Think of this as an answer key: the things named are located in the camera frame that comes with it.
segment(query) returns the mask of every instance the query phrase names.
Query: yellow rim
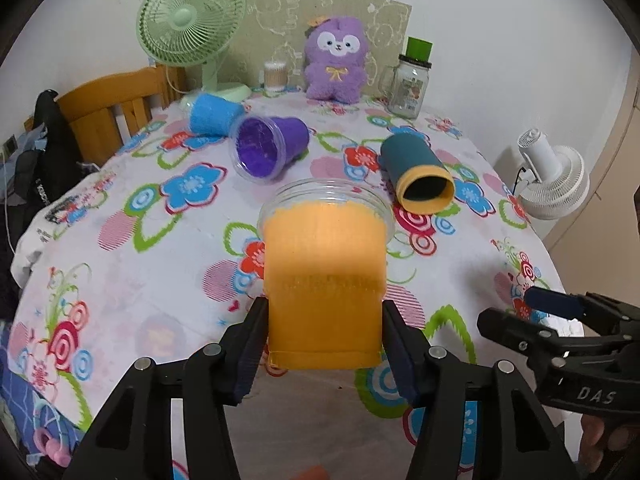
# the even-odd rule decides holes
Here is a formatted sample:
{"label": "yellow rim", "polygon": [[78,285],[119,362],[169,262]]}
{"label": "yellow rim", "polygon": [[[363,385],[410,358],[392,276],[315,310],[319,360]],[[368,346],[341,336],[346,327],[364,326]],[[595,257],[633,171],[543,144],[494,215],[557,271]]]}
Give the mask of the yellow rim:
{"label": "yellow rim", "polygon": [[[404,198],[404,194],[408,187],[419,178],[425,176],[439,176],[447,181],[442,193],[430,200],[407,200]],[[398,179],[396,184],[396,196],[400,205],[404,207],[410,213],[416,213],[418,215],[432,215],[444,211],[447,206],[453,200],[455,188],[453,184],[453,178],[449,174],[449,171],[441,168],[440,166],[424,165],[414,166],[407,170]]]}

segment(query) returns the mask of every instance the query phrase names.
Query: black bag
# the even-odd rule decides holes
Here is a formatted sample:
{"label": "black bag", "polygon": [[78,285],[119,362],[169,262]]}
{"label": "black bag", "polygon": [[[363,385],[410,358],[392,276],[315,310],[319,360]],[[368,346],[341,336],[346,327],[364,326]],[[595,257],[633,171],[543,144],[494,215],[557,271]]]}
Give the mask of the black bag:
{"label": "black bag", "polygon": [[[42,92],[33,114],[34,128],[42,123],[47,127],[45,150],[27,150],[16,160],[14,195],[20,197],[22,203],[7,207],[13,247],[38,211],[55,202],[82,180],[82,171],[78,166],[82,162],[80,148],[60,107],[54,101],[57,95],[53,90]],[[0,211],[0,319],[12,320],[18,307],[19,288],[10,272],[13,254],[4,229],[4,207]]]}

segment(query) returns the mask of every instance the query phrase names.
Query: human hand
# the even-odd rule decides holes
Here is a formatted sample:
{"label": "human hand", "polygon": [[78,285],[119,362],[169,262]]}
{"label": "human hand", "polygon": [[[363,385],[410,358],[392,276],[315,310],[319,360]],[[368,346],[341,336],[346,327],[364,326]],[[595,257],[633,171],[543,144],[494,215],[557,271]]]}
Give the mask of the human hand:
{"label": "human hand", "polygon": [[[578,460],[590,473],[593,473],[600,467],[604,456],[604,444],[600,442],[600,439],[605,431],[605,422],[597,416],[583,415],[581,425],[583,434]],[[610,451],[626,449],[634,437],[638,435],[638,431],[639,428],[635,426],[616,428],[607,439],[607,449]]]}

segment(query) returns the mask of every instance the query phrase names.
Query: green lid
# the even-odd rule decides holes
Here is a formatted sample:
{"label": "green lid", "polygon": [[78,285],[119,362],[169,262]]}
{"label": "green lid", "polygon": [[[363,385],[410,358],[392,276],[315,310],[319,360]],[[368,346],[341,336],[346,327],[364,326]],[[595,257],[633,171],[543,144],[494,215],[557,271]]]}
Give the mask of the green lid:
{"label": "green lid", "polygon": [[429,43],[428,41],[409,37],[406,42],[406,56],[417,59],[418,61],[427,62],[431,55],[432,46],[433,43]]}

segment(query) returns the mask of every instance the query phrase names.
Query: white fan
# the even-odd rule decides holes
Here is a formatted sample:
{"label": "white fan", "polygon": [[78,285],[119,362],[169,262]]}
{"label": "white fan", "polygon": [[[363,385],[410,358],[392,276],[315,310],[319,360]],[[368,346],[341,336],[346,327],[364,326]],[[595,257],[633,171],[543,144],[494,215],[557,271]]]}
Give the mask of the white fan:
{"label": "white fan", "polygon": [[589,173],[580,153],[569,146],[552,147],[536,128],[518,138],[518,148],[526,171],[515,194],[529,215],[555,220],[580,207],[589,192]]}

